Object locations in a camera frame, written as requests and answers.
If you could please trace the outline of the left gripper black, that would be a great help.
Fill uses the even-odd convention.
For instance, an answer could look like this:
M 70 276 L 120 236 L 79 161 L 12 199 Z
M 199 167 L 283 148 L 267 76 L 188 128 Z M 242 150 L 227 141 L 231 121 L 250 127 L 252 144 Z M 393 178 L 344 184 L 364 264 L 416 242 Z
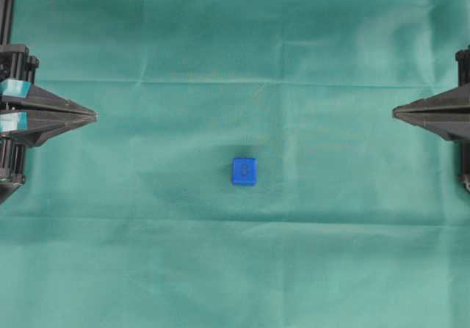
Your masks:
M 92 109 L 34 85 L 38 66 L 26 46 L 1 46 L 2 183 L 25 182 L 27 147 L 97 121 Z

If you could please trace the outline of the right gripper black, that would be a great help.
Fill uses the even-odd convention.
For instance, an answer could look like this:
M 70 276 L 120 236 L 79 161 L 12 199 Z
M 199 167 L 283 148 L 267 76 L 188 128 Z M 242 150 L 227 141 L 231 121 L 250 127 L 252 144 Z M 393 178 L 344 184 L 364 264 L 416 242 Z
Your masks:
M 458 51 L 455 59 L 458 63 L 459 87 L 398 106 L 392 110 L 392 116 L 430 131 L 446 141 L 469 141 L 468 114 L 439 113 L 469 111 L 469 48 Z M 469 142 L 460 143 L 459 180 L 469 192 Z

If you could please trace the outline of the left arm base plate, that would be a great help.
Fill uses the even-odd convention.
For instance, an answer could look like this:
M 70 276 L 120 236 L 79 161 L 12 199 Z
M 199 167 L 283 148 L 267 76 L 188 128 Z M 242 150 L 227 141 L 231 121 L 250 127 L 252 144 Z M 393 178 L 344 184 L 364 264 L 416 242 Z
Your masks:
M 0 204 L 7 200 L 18 188 L 17 184 L 11 182 L 0 183 Z

